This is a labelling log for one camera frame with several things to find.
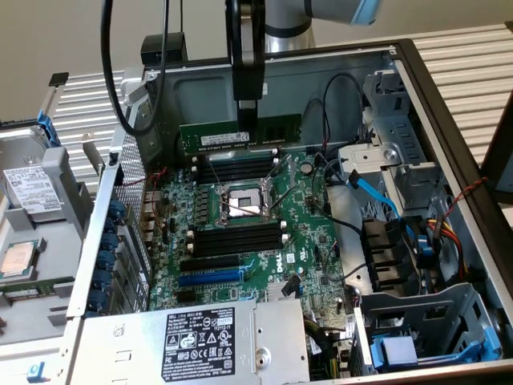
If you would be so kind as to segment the green RAM stick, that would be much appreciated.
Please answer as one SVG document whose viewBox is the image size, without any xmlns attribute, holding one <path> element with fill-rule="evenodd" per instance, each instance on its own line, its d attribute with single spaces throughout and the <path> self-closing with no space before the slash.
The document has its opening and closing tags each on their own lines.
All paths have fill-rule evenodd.
<svg viewBox="0 0 513 385">
<path fill-rule="evenodd" d="M 24 289 L 7 289 L 1 288 L 0 294 L 3 294 L 7 299 L 11 301 L 19 301 L 30 298 L 43 298 L 51 295 L 55 295 L 55 291 L 50 287 L 43 286 L 32 286 Z"/>
<path fill-rule="evenodd" d="M 256 129 L 239 128 L 236 120 L 180 125 L 184 151 L 189 154 L 234 148 L 273 146 L 301 140 L 301 115 L 261 117 Z"/>
</svg>

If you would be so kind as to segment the open metal PC case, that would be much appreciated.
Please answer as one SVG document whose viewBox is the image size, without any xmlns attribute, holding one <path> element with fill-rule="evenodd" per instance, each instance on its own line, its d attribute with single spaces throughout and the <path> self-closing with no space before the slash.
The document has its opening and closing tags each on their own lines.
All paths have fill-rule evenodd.
<svg viewBox="0 0 513 385">
<path fill-rule="evenodd" d="M 437 163 L 442 178 L 432 204 L 419 214 L 400 213 L 385 193 L 356 172 L 342 170 L 339 151 L 373 138 L 364 121 L 370 103 L 364 96 L 367 75 L 397 72 L 410 96 L 409 114 L 414 131 L 429 161 Z M 71 385 L 79 340 L 89 318 L 145 313 L 149 307 L 153 267 L 144 240 L 143 203 L 147 183 L 163 169 L 189 164 L 180 125 L 236 120 L 232 100 L 232 72 L 223 63 L 189 63 L 166 74 L 164 111 L 156 130 L 135 138 L 117 132 L 101 175 L 77 286 L 69 313 L 78 327 L 71 361 L 62 369 Z M 410 41 L 333 47 L 327 50 L 271 56 L 265 64 L 259 118 L 301 115 L 301 140 L 273 146 L 234 148 L 216 152 L 311 151 L 336 160 L 339 182 L 329 182 L 327 193 L 337 236 L 341 240 L 343 270 L 349 280 L 341 312 L 327 315 L 305 312 L 303 326 L 309 363 L 309 381 L 292 385 L 513 385 L 513 232 L 491 195 L 487 178 L 469 153 L 419 54 Z M 110 200 L 122 201 L 126 217 L 107 216 Z M 436 294 L 469 283 L 480 294 L 503 348 L 500 360 L 431 369 L 353 376 L 349 357 L 353 347 L 354 310 L 362 296 L 373 292 L 362 248 L 362 222 L 398 219 L 406 231 L 412 261 L 419 276 L 417 295 Z M 107 308 L 87 309 L 100 239 L 114 233 L 119 245 L 109 271 L 111 287 Z"/>
</svg>

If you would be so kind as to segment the metal CPU socket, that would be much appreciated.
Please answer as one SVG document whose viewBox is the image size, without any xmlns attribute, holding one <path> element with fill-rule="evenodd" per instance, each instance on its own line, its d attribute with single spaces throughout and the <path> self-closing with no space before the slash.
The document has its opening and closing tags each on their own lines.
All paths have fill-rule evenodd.
<svg viewBox="0 0 513 385">
<path fill-rule="evenodd" d="M 214 224 L 229 227 L 274 221 L 276 200 L 271 177 L 218 184 L 213 198 Z"/>
</svg>

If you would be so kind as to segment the green Dell motherboard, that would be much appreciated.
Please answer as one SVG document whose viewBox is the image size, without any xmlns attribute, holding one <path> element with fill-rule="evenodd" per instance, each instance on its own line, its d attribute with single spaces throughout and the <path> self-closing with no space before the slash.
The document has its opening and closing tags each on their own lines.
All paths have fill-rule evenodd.
<svg viewBox="0 0 513 385">
<path fill-rule="evenodd" d="M 337 162 L 332 157 L 316 156 L 311 151 L 282 152 L 274 149 L 275 165 L 291 154 L 296 162 L 297 187 L 275 209 L 277 222 L 282 230 L 282 249 L 233 254 L 239 257 L 240 266 L 223 270 L 244 271 L 242 282 L 224 282 L 203 286 L 178 285 L 181 275 L 198 274 L 215 270 L 181 272 L 180 262 L 194 257 L 187 251 L 187 244 L 195 244 L 194 232 L 204 229 L 229 228 L 214 224 L 214 187 L 197 184 L 201 163 L 197 156 L 189 164 L 163 169 L 155 173 L 147 183 L 147 193 L 158 190 L 164 193 L 165 219 L 168 225 L 168 244 L 159 237 L 146 243 L 151 257 L 153 275 L 149 307 L 164 310 L 181 306 L 220 304 L 223 302 L 265 302 L 265 291 L 270 282 L 286 282 L 281 290 L 285 296 L 302 287 L 305 312 L 327 315 L 341 312 L 345 304 L 346 287 L 354 277 L 352 270 L 341 267 L 341 240 L 337 236 L 338 224 L 331 213 L 327 184 L 339 182 Z M 300 166 L 309 162 L 313 166 L 310 175 L 304 175 Z M 285 170 L 272 177 L 276 198 L 289 188 L 289 176 Z M 250 225 L 265 224 L 253 222 Z M 197 301 L 178 303 L 175 292 L 195 290 Z"/>
</svg>

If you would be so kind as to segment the metal rear port block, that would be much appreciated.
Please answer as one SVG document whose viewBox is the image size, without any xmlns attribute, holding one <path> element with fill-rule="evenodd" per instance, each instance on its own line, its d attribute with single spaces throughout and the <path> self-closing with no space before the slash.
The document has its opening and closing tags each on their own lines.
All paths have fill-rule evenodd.
<svg viewBox="0 0 513 385">
<path fill-rule="evenodd" d="M 142 229 L 146 243 L 153 242 L 159 237 L 160 242 L 167 245 L 168 225 L 165 219 L 166 205 L 164 193 L 154 190 L 146 193 L 143 203 Z"/>
</svg>

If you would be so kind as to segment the long black expansion slot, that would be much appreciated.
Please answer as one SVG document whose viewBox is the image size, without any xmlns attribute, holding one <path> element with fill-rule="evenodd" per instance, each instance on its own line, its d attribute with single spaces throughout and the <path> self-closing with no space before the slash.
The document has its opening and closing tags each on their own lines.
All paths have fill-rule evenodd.
<svg viewBox="0 0 513 385">
<path fill-rule="evenodd" d="M 203 270 L 222 270 L 240 266 L 240 259 L 236 255 L 221 257 L 193 258 L 180 262 L 181 272 L 195 272 Z"/>
</svg>

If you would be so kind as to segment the blue expansion slot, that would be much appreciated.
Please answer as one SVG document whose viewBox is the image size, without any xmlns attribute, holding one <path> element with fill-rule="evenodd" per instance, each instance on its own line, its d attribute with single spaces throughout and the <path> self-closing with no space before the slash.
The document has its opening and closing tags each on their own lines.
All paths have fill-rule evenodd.
<svg viewBox="0 0 513 385">
<path fill-rule="evenodd" d="M 181 275 L 178 277 L 178 285 L 180 287 L 203 286 L 224 282 L 242 282 L 243 280 L 244 271 L 242 269 L 222 269 L 205 273 Z"/>
</svg>

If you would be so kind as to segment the small silver heat sink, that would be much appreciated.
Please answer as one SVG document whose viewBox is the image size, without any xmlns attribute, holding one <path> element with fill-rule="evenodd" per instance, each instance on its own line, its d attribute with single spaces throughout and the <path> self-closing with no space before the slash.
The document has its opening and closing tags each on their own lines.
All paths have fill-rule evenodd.
<svg viewBox="0 0 513 385">
<path fill-rule="evenodd" d="M 265 301 L 273 302 L 273 301 L 285 301 L 285 300 L 293 300 L 296 298 L 300 298 L 302 294 L 302 287 L 299 286 L 298 289 L 290 294 L 289 296 L 285 296 L 282 293 L 282 289 L 285 286 L 286 282 L 270 282 L 265 291 Z"/>
</svg>

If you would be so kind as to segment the black plastic shroud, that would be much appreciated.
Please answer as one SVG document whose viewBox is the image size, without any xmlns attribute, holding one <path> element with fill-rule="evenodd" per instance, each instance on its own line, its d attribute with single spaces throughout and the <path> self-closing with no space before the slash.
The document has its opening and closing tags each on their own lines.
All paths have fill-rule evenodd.
<svg viewBox="0 0 513 385">
<path fill-rule="evenodd" d="M 362 248 L 374 293 L 400 298 L 418 294 L 419 276 L 409 245 L 403 239 L 405 233 L 398 219 L 380 221 L 367 217 L 363 220 Z"/>
</svg>

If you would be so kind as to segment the hard disk with white label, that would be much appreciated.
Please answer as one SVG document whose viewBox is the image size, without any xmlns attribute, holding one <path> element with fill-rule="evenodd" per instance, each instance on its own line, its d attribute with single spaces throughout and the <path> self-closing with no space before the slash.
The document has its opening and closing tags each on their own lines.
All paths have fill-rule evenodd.
<svg viewBox="0 0 513 385">
<path fill-rule="evenodd" d="M 14 209 L 24 209 L 34 223 L 61 221 L 62 199 L 43 171 L 50 141 L 32 122 L 0 124 L 0 188 Z"/>
</svg>

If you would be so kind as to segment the grey parts rack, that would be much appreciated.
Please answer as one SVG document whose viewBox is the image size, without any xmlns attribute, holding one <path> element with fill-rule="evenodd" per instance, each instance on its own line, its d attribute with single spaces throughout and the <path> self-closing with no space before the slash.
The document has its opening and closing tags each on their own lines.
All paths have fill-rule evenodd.
<svg viewBox="0 0 513 385">
<path fill-rule="evenodd" d="M 75 179 L 63 146 L 46 150 L 42 168 L 62 199 L 64 218 L 34 223 L 24 209 L 10 206 L 0 188 L 0 257 L 10 243 L 38 241 L 28 274 L 0 279 L 0 289 L 47 286 L 55 295 L 11 301 L 0 294 L 0 346 L 60 337 L 67 323 L 93 202 L 87 186 Z"/>
</svg>

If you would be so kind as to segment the grey disk bay cage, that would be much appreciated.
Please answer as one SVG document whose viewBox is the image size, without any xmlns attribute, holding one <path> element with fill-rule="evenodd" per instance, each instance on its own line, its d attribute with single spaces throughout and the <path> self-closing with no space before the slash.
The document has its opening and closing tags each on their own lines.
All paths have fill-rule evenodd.
<svg viewBox="0 0 513 385">
<path fill-rule="evenodd" d="M 362 296 L 354 310 L 350 374 L 399 372 L 374 369 L 370 346 L 377 338 L 407 336 L 413 339 L 419 358 L 457 353 L 470 342 L 482 342 L 485 338 L 501 346 L 480 294 L 469 283 L 457 284 L 436 294 L 403 298 L 386 293 L 369 294 Z"/>
</svg>

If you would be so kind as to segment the silver power supply unit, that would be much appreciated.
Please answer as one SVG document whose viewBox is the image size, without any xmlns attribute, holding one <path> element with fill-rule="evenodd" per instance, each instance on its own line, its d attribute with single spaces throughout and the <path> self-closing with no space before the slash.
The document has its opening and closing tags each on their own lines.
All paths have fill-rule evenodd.
<svg viewBox="0 0 513 385">
<path fill-rule="evenodd" d="M 298 300 L 89 318 L 71 385 L 292 385 L 309 381 Z"/>
</svg>

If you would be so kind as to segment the blue disk tray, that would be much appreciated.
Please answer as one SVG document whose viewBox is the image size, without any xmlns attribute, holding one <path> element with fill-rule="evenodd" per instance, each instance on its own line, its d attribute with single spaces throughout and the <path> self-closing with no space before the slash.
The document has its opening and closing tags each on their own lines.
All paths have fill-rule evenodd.
<svg viewBox="0 0 513 385">
<path fill-rule="evenodd" d="M 370 346 L 373 367 L 378 372 L 444 367 L 464 363 L 495 361 L 501 346 L 490 339 L 472 341 L 457 353 L 419 358 L 410 336 L 377 338 Z"/>
</svg>

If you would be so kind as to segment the blue plastic latch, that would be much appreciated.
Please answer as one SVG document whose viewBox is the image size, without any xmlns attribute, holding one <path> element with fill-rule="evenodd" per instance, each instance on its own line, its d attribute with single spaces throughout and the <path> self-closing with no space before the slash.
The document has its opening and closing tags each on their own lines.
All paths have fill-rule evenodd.
<svg viewBox="0 0 513 385">
<path fill-rule="evenodd" d="M 30 385 L 42 384 L 51 381 L 50 366 L 47 361 L 32 362 L 26 372 L 26 381 Z"/>
</svg>

